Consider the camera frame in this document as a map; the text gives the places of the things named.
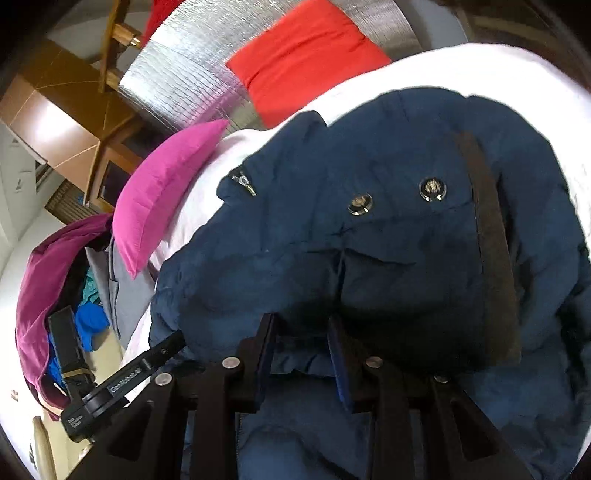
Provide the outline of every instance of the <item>metal snap button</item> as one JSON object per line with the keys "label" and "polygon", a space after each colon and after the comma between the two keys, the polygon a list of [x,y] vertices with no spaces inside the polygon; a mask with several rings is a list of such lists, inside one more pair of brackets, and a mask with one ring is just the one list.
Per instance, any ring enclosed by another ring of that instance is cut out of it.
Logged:
{"label": "metal snap button", "polygon": [[374,199],[371,195],[366,193],[365,195],[357,195],[349,204],[349,213],[352,215],[365,215],[374,206]]}
{"label": "metal snap button", "polygon": [[434,202],[435,200],[441,202],[447,194],[447,186],[442,180],[436,178],[425,179],[418,186],[418,191],[421,197],[428,202]]}

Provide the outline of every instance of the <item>jacket zipper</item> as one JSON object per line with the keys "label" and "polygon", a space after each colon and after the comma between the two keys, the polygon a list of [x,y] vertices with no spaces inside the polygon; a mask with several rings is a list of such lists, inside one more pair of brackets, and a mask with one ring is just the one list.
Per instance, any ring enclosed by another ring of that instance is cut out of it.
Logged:
{"label": "jacket zipper", "polygon": [[236,175],[232,175],[232,180],[246,188],[248,190],[248,193],[250,193],[253,197],[256,197],[256,191],[253,188],[251,181],[248,180],[248,177],[242,170],[238,170],[236,172]]}
{"label": "jacket zipper", "polygon": [[236,432],[236,464],[238,464],[238,445],[240,444],[240,435],[242,433],[242,414],[238,414],[238,431]]}

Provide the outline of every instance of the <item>navy blue jacket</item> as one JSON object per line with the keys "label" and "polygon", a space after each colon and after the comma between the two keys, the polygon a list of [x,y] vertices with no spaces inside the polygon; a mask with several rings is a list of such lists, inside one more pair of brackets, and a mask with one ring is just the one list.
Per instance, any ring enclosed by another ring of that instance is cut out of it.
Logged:
{"label": "navy blue jacket", "polygon": [[[496,183],[522,360],[491,366],[472,185],[455,135],[478,141]],[[295,117],[242,166],[253,197],[225,201],[164,263],[151,344],[181,329],[205,365],[261,315],[287,328],[261,411],[238,437],[242,479],[363,478],[369,419],[340,405],[326,321],[406,369],[456,374],[538,479],[564,478],[589,427],[591,282],[584,237],[549,143],[515,112],[441,89],[391,92],[326,126]],[[436,177],[440,202],[419,192]],[[370,194],[369,213],[351,200]]]}

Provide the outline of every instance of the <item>brown strap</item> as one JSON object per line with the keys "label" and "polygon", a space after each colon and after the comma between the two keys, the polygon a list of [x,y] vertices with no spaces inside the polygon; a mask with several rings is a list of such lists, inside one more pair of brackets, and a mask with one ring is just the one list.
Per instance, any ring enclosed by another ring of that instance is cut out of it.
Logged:
{"label": "brown strap", "polygon": [[76,375],[88,375],[94,381],[95,375],[87,368],[77,368],[76,370],[70,370],[69,372],[62,372],[62,378],[75,377]]}
{"label": "brown strap", "polygon": [[472,184],[480,260],[485,289],[485,336],[489,364],[516,364],[521,359],[515,283],[495,179],[477,139],[456,135]]}

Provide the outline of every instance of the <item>red pillow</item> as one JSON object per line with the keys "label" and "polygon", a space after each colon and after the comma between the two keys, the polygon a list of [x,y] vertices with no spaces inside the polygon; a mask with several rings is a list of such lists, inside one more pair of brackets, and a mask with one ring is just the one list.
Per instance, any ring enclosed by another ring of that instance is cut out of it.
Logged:
{"label": "red pillow", "polygon": [[183,3],[183,0],[154,0],[150,18],[146,23],[144,35],[142,36],[142,45],[146,45],[148,40],[154,35],[156,29],[162,25],[174,10]]}
{"label": "red pillow", "polygon": [[329,0],[304,0],[226,66],[272,128],[335,85],[389,63]]}

